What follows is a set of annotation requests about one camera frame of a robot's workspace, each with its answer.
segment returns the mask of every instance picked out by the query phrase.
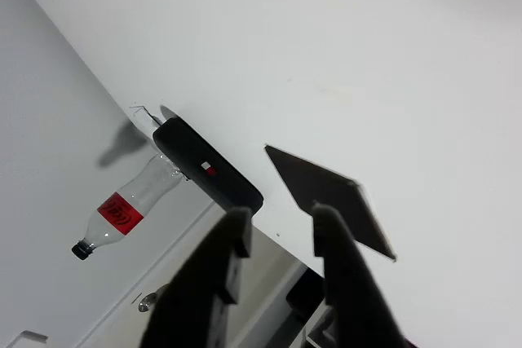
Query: white wall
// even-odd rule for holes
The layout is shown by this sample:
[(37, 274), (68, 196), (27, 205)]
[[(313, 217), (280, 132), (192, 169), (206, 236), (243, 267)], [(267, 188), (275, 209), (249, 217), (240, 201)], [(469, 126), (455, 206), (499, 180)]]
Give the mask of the white wall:
[(0, 346), (24, 330), (77, 344), (209, 204), (182, 183), (124, 241), (77, 260), (91, 211), (153, 155), (99, 167), (125, 121), (34, 0), (0, 0)]

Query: metal door handle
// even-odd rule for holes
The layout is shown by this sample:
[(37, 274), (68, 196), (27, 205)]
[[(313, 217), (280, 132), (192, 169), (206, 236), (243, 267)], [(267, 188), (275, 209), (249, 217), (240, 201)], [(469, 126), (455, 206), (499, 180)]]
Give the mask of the metal door handle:
[(138, 311), (140, 313), (145, 313), (149, 311), (160, 298), (161, 294), (166, 290), (168, 284), (162, 285), (155, 293), (150, 293), (146, 295), (138, 305)]

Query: black device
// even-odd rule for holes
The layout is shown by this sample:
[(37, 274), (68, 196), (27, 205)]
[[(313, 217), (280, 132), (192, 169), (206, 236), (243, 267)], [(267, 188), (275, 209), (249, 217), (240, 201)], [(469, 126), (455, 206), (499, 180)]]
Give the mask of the black device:
[(245, 206), (255, 214), (263, 196), (181, 117), (165, 121), (153, 133), (154, 143), (221, 208)]

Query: white table surface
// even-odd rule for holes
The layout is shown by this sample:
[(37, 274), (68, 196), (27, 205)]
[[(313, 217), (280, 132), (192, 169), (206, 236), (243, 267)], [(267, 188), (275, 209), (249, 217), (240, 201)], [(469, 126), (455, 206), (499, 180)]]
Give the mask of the white table surface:
[(128, 115), (178, 113), (321, 272), (269, 143), (361, 182), (420, 347), (522, 341), (522, 0), (37, 0)]

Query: plastic bottle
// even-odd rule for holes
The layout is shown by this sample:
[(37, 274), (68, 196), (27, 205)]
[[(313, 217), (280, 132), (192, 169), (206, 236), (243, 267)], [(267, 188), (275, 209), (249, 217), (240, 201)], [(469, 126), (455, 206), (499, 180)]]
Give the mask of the plastic bottle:
[(157, 154), (91, 215), (85, 238), (73, 246), (73, 253), (85, 260), (94, 249), (122, 240), (182, 178), (166, 156)]

